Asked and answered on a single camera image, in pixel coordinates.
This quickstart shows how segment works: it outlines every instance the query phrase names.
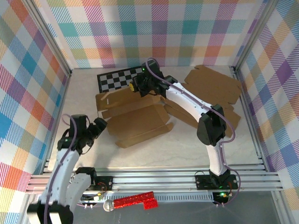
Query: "flattened cardboard box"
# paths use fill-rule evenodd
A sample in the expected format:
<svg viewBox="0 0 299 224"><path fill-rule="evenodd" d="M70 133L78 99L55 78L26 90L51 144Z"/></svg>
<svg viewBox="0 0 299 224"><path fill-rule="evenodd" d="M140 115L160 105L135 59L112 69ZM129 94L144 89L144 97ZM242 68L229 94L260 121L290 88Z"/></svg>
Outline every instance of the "flattened cardboard box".
<svg viewBox="0 0 299 224"><path fill-rule="evenodd" d="M127 148L172 130L169 115L159 96L140 97L129 88L96 95L98 111L107 121L109 134L118 139L116 145Z"/></svg>
<svg viewBox="0 0 299 224"><path fill-rule="evenodd" d="M235 104L241 94L241 83L203 65L197 65L195 68L190 71L185 79L186 83L182 85L201 100L212 105L221 105L224 116L236 129L241 117L233 111L231 104ZM169 114L197 128L198 122L185 109L168 99L163 101ZM228 137L232 136L232 130L228 125L225 134Z"/></svg>

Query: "black and white checkerboard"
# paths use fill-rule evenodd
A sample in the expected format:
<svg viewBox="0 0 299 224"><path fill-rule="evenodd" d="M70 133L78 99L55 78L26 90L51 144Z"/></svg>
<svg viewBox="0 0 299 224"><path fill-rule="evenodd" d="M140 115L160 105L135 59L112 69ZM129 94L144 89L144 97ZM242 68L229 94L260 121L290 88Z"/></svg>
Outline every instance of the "black and white checkerboard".
<svg viewBox="0 0 299 224"><path fill-rule="evenodd" d="M113 71L105 74L99 74L99 91L109 92L128 86L132 78L142 73L141 67L134 67L124 70Z"/></svg>

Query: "red glitter object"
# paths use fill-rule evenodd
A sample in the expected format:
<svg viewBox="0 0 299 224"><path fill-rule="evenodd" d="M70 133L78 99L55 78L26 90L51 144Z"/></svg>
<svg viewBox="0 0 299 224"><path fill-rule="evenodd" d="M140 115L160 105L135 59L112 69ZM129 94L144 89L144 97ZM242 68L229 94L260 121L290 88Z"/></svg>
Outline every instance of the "red glitter object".
<svg viewBox="0 0 299 224"><path fill-rule="evenodd" d="M113 201L114 208L119 209L123 207L127 207L133 204L144 204L144 209L151 209L158 206L157 200L155 200L154 192L147 192L139 195L133 195L129 197L123 197L119 199L115 199Z"/></svg>

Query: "cardboard box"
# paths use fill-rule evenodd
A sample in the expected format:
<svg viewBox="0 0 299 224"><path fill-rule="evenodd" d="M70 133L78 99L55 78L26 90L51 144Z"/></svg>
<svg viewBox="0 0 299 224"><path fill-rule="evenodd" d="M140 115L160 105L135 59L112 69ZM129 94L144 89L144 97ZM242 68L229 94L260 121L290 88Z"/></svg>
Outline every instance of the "cardboard box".
<svg viewBox="0 0 299 224"><path fill-rule="evenodd" d="M140 97L129 88L96 95L98 111L107 119L109 134L116 136L116 145L127 148L172 130L173 123L160 96Z"/></svg>
<svg viewBox="0 0 299 224"><path fill-rule="evenodd" d="M241 94L241 83L238 80L225 76L203 65L195 66L185 78L182 85L201 100L215 105L220 104L224 111L224 116L232 123L236 129L241 117L233 110ZM163 99L166 103L165 110L172 116L197 128L198 122L178 104ZM226 136L232 136L232 130L227 125Z"/></svg>

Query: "white floor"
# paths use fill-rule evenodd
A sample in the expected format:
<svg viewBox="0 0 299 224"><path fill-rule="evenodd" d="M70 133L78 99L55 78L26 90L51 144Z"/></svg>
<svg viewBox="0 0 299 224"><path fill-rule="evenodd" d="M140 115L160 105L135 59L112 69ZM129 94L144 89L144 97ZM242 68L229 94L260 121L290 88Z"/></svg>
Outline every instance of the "white floor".
<svg viewBox="0 0 299 224"><path fill-rule="evenodd" d="M228 66L211 68L231 76ZM183 82L191 69L193 67L164 67L161 71L165 76L172 75L179 82ZM95 95L99 93L96 75L112 70L115 69L75 70L71 77L63 113L86 114L93 121L97 117ZM227 162L228 164L255 164L258 159L240 100L234 108L242 119L236 130L236 139L225 145ZM206 146L198 140L196 129L174 117L171 117L170 122L174 122L175 126L169 133L126 149L118 148L114 144L115 138L105 130L95 141L89 153L80 157L75 168L81 166L121 168L209 165ZM48 167L50 170L54 167L57 142L67 128L68 126L60 122Z"/></svg>

